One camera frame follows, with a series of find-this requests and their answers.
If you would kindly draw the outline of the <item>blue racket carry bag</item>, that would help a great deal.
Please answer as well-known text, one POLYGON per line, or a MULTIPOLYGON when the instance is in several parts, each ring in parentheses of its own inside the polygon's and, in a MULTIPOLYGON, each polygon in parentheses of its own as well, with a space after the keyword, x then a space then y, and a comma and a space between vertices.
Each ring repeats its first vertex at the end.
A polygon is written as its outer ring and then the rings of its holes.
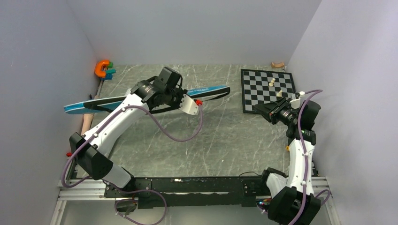
MULTIPOLYGON (((216 100, 222 98, 230 93, 230 87, 226 85, 196 88, 187 91, 187 95, 194 100, 203 99, 204 101, 216 100)), ((130 94, 130 89, 127 89, 123 96, 107 97, 101 99, 91 99, 83 102, 73 103, 63 107, 67 114, 86 114, 99 112, 112 112, 115 110, 126 96, 130 94)))

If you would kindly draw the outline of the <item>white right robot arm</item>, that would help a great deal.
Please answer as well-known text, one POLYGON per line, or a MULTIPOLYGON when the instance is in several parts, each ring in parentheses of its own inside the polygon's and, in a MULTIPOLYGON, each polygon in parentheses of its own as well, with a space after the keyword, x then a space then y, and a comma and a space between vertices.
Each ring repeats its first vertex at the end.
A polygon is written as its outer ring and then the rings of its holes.
POLYGON ((316 144, 314 121, 321 106, 308 101, 298 109, 285 98, 257 104, 256 110, 271 124, 282 122, 288 129, 289 173, 268 168, 259 181, 259 190, 271 194, 268 218, 280 225, 308 225, 321 208, 312 186, 312 156, 316 144))

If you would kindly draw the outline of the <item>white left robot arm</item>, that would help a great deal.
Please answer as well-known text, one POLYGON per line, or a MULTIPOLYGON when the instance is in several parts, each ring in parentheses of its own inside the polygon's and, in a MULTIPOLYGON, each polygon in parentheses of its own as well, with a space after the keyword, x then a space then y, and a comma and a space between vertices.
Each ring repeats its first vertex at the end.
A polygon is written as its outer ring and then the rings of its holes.
POLYGON ((207 177, 289 170, 286 126, 243 113, 241 70, 270 70, 265 65, 172 65, 191 90, 226 85, 230 94, 204 101, 203 116, 180 110, 139 111, 124 133, 101 132, 99 150, 136 177, 207 177))

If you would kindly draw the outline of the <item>beige chess pawn front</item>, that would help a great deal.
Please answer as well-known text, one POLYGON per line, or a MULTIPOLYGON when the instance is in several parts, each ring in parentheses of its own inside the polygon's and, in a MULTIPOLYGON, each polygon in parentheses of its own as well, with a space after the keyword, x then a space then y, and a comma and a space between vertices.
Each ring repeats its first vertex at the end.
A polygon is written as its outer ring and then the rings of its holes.
POLYGON ((277 96, 277 97, 282 97, 282 93, 283 93, 283 91, 280 90, 279 92, 276 93, 276 96, 277 96))

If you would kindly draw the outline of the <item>beige chess pawn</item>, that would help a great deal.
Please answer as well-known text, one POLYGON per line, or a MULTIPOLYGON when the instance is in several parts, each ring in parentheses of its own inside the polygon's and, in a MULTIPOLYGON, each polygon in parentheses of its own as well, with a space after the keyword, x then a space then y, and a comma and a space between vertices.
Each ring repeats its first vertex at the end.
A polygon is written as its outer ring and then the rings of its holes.
POLYGON ((275 85, 275 81, 276 81, 276 79, 275 78, 272 78, 272 80, 271 80, 271 82, 269 82, 269 86, 270 87, 273 87, 274 85, 275 85))
POLYGON ((276 96, 277 96, 277 97, 282 97, 282 93, 283 93, 283 91, 280 90, 279 92, 276 93, 276 96))

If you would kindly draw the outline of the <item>black white chessboard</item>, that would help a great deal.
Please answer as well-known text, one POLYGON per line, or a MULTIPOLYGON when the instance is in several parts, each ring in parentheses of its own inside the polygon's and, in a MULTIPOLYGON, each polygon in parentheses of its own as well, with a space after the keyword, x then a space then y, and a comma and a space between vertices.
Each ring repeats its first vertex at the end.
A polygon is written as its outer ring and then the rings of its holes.
POLYGON ((243 113, 256 114, 256 104, 270 103, 277 100, 276 93, 283 91, 282 97, 290 97, 296 91, 291 73, 241 69, 241 91, 243 113), (268 84, 275 78, 275 85, 268 84))

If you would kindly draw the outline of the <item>beige chess pawn rear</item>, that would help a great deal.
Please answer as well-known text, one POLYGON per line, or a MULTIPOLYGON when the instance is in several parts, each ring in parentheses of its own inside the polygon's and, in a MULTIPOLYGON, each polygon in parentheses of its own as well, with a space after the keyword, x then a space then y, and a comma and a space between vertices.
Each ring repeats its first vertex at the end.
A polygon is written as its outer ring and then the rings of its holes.
POLYGON ((276 79, 275 78, 272 78, 272 80, 271 80, 271 82, 269 82, 269 86, 270 87, 273 87, 274 85, 275 85, 275 81, 276 81, 276 79))

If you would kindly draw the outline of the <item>wooden arch block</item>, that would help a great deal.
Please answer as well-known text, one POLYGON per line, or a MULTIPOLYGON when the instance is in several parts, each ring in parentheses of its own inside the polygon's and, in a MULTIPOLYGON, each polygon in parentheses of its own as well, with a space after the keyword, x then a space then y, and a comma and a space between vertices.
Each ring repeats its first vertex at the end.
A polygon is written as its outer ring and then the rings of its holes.
POLYGON ((272 68, 284 68, 285 67, 285 63, 284 62, 279 62, 279 63, 272 62, 271 63, 271 67, 272 68))

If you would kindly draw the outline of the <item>green teal toy blocks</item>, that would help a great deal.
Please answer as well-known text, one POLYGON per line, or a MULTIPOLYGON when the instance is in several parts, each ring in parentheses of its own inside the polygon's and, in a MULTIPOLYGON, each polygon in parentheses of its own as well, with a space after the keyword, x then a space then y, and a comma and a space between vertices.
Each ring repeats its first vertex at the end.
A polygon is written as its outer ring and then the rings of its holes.
POLYGON ((113 62, 110 62, 108 68, 107 68, 107 75, 105 78, 100 78, 101 80, 111 80, 113 78, 113 74, 116 73, 116 70, 113 68, 113 62))

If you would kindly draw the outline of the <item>orange letter C toy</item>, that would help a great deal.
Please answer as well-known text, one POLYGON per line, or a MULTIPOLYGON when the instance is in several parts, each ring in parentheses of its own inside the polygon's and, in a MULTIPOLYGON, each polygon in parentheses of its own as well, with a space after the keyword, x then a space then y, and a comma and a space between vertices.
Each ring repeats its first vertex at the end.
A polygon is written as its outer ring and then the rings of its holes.
POLYGON ((105 78, 106 75, 107 75, 106 71, 107 71, 107 68, 108 68, 109 64, 110 64, 109 60, 101 60, 101 61, 99 61, 96 64, 95 69, 94 69, 95 75, 97 77, 99 77, 99 78, 105 78))

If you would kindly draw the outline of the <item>beige toy microphone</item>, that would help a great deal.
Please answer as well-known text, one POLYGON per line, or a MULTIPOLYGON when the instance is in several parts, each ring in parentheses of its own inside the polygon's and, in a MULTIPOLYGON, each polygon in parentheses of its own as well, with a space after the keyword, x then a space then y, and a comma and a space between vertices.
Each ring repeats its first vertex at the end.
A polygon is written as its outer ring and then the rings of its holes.
POLYGON ((83 124, 82 124, 81 135, 83 135, 85 132, 87 132, 91 128, 93 117, 94 117, 94 114, 91 114, 91 113, 85 113, 83 115, 83 124))

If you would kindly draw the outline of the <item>wooden handled tool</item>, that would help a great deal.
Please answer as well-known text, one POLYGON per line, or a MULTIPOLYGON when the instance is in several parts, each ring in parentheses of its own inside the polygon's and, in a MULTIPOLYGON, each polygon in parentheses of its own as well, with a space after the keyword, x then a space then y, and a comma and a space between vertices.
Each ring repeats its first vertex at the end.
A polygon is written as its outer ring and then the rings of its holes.
POLYGON ((90 100, 94 100, 94 99, 100 98, 100 93, 101 93, 101 90, 102 90, 103 83, 104 83, 104 80, 100 80, 99 85, 97 87, 96 94, 94 96, 92 96, 91 94, 89 95, 89 99, 90 100))

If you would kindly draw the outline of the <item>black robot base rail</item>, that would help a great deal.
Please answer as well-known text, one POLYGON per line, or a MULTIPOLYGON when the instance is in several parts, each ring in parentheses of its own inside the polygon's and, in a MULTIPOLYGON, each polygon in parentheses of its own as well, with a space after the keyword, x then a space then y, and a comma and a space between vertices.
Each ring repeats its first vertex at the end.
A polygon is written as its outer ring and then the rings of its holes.
POLYGON ((154 207, 240 205, 254 207, 270 198, 270 190, 258 175, 219 177, 138 177, 137 194, 122 194, 106 185, 105 198, 134 198, 139 209, 154 207))

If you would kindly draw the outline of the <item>aluminium frame rail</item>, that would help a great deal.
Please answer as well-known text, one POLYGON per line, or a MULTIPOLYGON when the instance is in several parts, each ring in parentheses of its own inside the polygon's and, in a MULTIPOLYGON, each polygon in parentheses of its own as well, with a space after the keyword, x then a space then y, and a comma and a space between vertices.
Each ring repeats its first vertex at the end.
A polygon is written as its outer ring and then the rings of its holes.
MULTIPOLYGON (((171 157, 156 157, 155 159, 120 159, 122 165, 142 179, 165 179, 166 177, 213 177, 229 180, 237 175, 249 178, 259 173, 267 166, 286 171, 288 169, 288 154, 283 152, 277 156, 243 157, 226 154, 225 156, 205 156, 201 152, 175 155, 171 157)), ((106 200, 105 193, 110 188, 100 180, 87 179, 75 187, 63 187, 61 183, 58 200, 61 201, 94 201, 106 200)))

